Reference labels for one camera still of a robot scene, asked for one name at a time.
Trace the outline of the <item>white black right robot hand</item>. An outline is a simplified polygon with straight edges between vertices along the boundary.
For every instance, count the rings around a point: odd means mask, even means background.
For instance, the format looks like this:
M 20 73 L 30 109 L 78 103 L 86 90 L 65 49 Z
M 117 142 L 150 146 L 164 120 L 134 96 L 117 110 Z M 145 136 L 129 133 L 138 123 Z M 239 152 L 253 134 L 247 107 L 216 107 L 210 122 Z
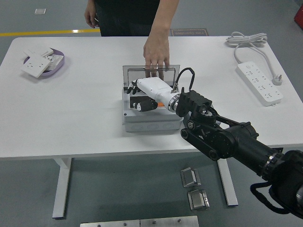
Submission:
M 156 103 L 163 103 L 165 108 L 171 112 L 175 112 L 178 106 L 179 93 L 173 91 L 173 88 L 159 77 L 134 80 L 129 84 L 126 93 L 130 94 L 131 91 L 133 91 L 133 95 L 139 91 L 144 92 Z

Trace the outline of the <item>person's left hand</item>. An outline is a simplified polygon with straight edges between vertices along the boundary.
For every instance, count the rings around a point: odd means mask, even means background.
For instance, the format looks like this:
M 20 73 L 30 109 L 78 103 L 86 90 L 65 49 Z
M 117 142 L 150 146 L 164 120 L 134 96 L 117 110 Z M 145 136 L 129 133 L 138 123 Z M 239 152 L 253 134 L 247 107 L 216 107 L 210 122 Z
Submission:
M 169 39 L 160 35 L 149 35 L 143 47 L 145 68 L 151 71 L 157 67 L 169 66 Z

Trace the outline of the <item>person's right hand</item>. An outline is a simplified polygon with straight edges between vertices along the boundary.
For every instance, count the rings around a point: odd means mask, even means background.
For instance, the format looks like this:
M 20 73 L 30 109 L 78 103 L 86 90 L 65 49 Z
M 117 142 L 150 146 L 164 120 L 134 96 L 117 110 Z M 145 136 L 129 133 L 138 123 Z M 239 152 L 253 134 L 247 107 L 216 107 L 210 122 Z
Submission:
M 96 28 L 99 27 L 98 20 L 96 19 L 97 13 L 95 8 L 86 8 L 84 17 L 86 20 L 86 23 L 91 27 L 91 28 Z

